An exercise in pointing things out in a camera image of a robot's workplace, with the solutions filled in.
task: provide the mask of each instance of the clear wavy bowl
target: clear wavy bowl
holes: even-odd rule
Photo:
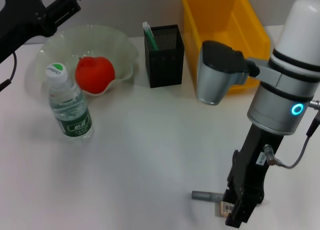
[[[79,58],[84,56],[106,57],[114,67],[115,80],[103,92],[92,94],[84,91],[88,95],[99,96],[133,75],[139,53],[121,31],[108,26],[77,26],[56,33],[44,44],[35,59],[35,76],[39,81],[46,82],[46,67],[59,62],[66,66],[69,75],[75,79]]]

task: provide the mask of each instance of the red tomato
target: red tomato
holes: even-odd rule
[[[115,70],[105,57],[80,58],[75,70],[75,80],[82,90],[101,93],[115,79]]]

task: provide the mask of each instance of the water bottle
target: water bottle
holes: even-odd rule
[[[45,73],[49,83],[49,104],[63,134],[72,142],[82,143],[94,132],[82,90],[68,77],[63,64],[51,64]]]

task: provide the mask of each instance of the pen holder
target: pen holder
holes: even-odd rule
[[[152,49],[144,32],[145,67],[150,87],[181,84],[185,46],[178,25],[152,27],[151,30],[159,50]]]

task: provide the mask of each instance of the yellow container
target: yellow container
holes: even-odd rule
[[[194,87],[203,41],[224,43],[242,51],[246,58],[269,59],[270,40],[248,0],[182,0],[182,3],[183,39]],[[233,86],[229,93],[241,92],[258,83],[258,80],[248,78],[245,85]]]

